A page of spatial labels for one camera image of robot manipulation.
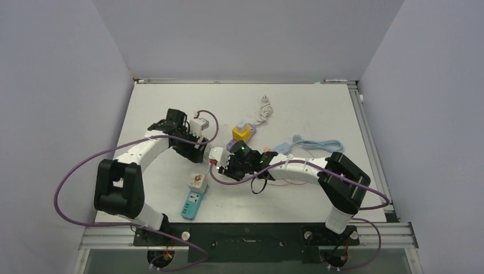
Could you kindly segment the white cube socket adapter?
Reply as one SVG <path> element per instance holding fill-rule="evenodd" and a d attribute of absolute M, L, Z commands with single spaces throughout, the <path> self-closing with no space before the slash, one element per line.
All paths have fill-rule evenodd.
<path fill-rule="evenodd" d="M 207 189 L 206 174 L 192 173 L 189 177 L 188 188 L 197 193 L 205 193 Z"/>

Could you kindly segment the yellow cube socket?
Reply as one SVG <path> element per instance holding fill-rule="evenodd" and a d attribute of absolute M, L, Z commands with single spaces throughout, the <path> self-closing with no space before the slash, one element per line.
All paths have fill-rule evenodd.
<path fill-rule="evenodd" d="M 238 127 L 234 127 L 232 129 L 232 139 L 234 141 L 243 140 L 244 142 L 248 142 L 252 137 L 252 127 L 247 125 L 243 130 L 239 129 Z"/>

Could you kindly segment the purple power strip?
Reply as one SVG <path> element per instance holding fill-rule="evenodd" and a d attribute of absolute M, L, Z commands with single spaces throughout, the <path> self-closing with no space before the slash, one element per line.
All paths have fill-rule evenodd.
<path fill-rule="evenodd" d="M 256 126 L 252 123 L 247 123 L 247 125 L 251 126 L 252 127 L 252 137 L 254 137 L 254 135 L 256 134 Z M 236 143 L 236 141 L 234 141 L 233 139 L 231 141 L 229 141 L 226 145 L 226 149 L 229 151 L 231 149 L 231 147 Z"/>

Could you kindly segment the small white wall charger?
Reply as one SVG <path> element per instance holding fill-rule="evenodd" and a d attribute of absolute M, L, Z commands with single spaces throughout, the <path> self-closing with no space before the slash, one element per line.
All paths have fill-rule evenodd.
<path fill-rule="evenodd" d="M 239 132 L 245 131 L 246 127 L 247 127 L 247 121 L 244 119 L 240 120 L 236 125 L 236 128 Z"/>

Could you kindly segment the light blue power strip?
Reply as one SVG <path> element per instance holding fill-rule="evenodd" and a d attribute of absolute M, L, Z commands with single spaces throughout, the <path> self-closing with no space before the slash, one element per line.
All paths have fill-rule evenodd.
<path fill-rule="evenodd" d="M 281 143 L 275 147 L 273 147 L 271 149 L 271 151 L 273 152 L 277 152 L 279 154 L 284 154 L 284 155 L 288 155 L 289 154 L 289 150 L 291 149 L 291 144 L 287 143 L 287 142 L 284 142 L 284 143 Z"/>

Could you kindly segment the teal power strip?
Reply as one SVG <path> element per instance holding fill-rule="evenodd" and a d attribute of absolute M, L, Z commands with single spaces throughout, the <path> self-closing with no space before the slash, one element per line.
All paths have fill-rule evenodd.
<path fill-rule="evenodd" d="M 181 209 L 180 216 L 186 220 L 194 220 L 200 208 L 204 193 L 190 191 Z"/>

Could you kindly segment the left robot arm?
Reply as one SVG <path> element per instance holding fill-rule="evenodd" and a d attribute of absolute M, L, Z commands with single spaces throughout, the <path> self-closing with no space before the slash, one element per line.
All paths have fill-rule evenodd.
<path fill-rule="evenodd" d="M 203 131 L 209 121 L 196 114 L 170 108 L 164 119 L 150 125 L 139 143 L 114 160 L 98 165 L 94 193 L 96 210 L 120 216 L 148 227 L 148 238 L 155 245 L 169 241 L 168 216 L 154 210 L 145 201 L 143 172 L 164 151 L 173 149 L 193 163 L 202 163 L 209 139 Z"/>

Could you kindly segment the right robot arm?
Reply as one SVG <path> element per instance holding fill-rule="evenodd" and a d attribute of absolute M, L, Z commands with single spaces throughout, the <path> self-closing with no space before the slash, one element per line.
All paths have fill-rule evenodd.
<path fill-rule="evenodd" d="M 265 182 L 295 180 L 320 186 L 332 204 L 322 229 L 329 244 L 345 237 L 346 226 L 359 212 L 371 183 L 370 177 L 342 152 L 326 158 L 298 158 L 275 151 L 259 152 L 238 141 L 230 150 L 212 148 L 208 159 L 218 173 L 238 182 L 254 176 Z"/>

